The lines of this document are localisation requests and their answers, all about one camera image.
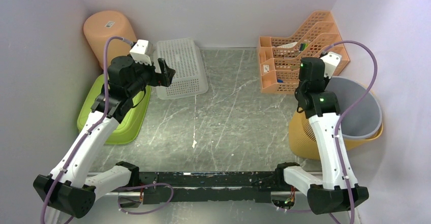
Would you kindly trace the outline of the white perforated plastic basket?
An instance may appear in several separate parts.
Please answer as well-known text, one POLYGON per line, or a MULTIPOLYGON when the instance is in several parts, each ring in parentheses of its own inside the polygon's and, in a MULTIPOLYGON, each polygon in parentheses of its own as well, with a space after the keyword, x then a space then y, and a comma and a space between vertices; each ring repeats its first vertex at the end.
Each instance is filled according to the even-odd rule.
POLYGON ((163 58, 175 70, 169 87, 156 87, 157 97, 173 100, 194 97, 208 91, 208 82, 199 47, 192 38, 158 41, 155 58, 163 58))

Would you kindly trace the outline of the green plastic tub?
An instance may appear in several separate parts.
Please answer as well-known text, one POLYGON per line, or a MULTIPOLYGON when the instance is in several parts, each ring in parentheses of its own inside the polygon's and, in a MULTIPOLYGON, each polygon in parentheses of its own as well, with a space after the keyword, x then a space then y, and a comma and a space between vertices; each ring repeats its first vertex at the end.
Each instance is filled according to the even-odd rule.
MULTIPOLYGON (((101 93, 104 85, 104 76, 100 75, 96 78, 87 97, 83 103, 80 113, 77 118, 77 128, 79 131, 83 129, 86 124, 88 114, 91 112, 96 97, 101 93)), ((131 143, 138 136, 141 126, 144 122, 147 107, 149 104, 151 87, 147 86, 145 91, 139 92, 133 98, 134 108, 132 108, 117 129, 109 136, 105 144, 107 145, 122 145, 131 143)))

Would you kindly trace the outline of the orange plastic bucket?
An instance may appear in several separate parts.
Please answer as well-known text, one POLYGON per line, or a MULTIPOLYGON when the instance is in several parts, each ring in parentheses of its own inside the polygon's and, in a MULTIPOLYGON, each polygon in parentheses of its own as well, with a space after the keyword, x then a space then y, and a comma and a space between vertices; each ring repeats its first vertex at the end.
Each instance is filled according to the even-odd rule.
POLYGON ((119 11, 108 10, 91 15, 84 22, 83 33, 100 67, 103 67, 104 47, 108 38, 118 36, 132 42, 137 41, 131 23, 119 11))

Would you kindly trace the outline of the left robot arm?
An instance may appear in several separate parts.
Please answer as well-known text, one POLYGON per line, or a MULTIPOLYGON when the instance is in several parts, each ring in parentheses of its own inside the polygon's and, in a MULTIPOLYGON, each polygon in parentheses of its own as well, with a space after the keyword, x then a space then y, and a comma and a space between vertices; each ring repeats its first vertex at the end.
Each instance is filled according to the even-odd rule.
POLYGON ((135 191, 141 186, 139 168, 119 162, 89 178, 96 154, 133 108, 134 97, 147 86, 168 87, 175 70, 163 58, 145 65, 130 55, 116 57, 104 69, 104 84, 88 115, 86 126, 58 165, 48 175, 38 175, 33 186, 48 207, 75 218, 84 217, 95 201, 116 189, 135 191))

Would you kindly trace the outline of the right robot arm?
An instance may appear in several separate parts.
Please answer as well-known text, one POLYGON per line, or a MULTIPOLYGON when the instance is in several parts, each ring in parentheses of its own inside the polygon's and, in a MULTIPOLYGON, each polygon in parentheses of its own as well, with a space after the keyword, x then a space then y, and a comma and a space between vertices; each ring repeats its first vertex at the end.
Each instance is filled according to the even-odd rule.
POLYGON ((295 89, 297 112, 303 113, 315 136, 322 165, 322 178, 293 163, 278 166, 274 184, 279 190, 294 187, 307 197, 311 212, 332 214, 350 211, 369 198, 368 189, 359 186, 347 156, 341 130, 337 96, 326 87, 341 57, 329 52, 320 58, 300 60, 299 86, 295 89))

